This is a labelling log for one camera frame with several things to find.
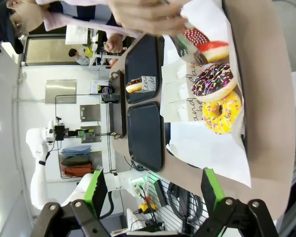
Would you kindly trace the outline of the person's left hand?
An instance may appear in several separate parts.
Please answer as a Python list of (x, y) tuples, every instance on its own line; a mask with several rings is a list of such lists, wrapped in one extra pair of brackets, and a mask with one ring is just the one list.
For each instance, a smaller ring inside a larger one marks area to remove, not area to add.
[(122, 27), (151, 35), (175, 36), (185, 30), (180, 16), (187, 0), (109, 0), (114, 18)]

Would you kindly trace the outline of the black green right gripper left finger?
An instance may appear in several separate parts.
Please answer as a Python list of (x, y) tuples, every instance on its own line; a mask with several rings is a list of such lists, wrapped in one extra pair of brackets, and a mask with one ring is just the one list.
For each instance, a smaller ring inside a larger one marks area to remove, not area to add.
[(94, 173), (83, 198), (65, 206), (48, 202), (37, 219), (38, 237), (67, 237), (72, 230), (82, 230), (85, 237), (107, 237), (100, 215), (108, 193), (102, 171)]

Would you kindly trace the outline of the person's right hand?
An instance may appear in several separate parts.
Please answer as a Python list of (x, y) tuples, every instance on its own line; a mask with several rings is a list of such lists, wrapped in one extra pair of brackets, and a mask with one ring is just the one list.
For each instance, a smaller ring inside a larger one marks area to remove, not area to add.
[(123, 35), (111, 34), (105, 44), (105, 50), (109, 53), (120, 53), (123, 49), (123, 40)]

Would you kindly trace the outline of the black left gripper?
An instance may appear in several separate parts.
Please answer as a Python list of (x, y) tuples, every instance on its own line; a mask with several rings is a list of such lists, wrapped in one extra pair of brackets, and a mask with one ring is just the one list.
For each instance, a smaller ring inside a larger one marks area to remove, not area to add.
[(63, 141), (65, 138), (68, 138), (69, 134), (78, 134), (75, 138), (94, 138), (94, 129), (76, 129), (69, 130), (63, 124), (54, 126), (54, 134), (56, 141)]

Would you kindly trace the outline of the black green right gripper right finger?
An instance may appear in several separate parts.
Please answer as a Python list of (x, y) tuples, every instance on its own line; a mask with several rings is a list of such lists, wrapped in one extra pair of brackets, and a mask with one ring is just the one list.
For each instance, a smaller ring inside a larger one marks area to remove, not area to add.
[(225, 196), (213, 169), (203, 169), (201, 191), (209, 217), (195, 237), (222, 237), (228, 228), (237, 230), (242, 237), (278, 236), (265, 202), (252, 199), (242, 203)]

